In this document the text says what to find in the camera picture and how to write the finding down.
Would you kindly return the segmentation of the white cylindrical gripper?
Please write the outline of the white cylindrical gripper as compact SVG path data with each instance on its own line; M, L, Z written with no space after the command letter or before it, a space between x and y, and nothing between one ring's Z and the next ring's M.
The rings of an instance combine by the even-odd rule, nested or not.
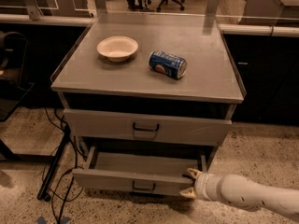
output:
M222 177L220 175L202 173L197 169L188 168L187 177L196 180L193 187L184 189L179 193L181 196L204 201L221 201L219 184Z

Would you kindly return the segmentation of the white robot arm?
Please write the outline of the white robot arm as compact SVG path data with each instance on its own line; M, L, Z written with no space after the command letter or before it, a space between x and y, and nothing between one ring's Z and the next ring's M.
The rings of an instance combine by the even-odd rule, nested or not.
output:
M219 202L232 207L272 211L299 221L299 190L266 186L243 175L213 175L188 168L186 176L192 185L180 192L186 198Z

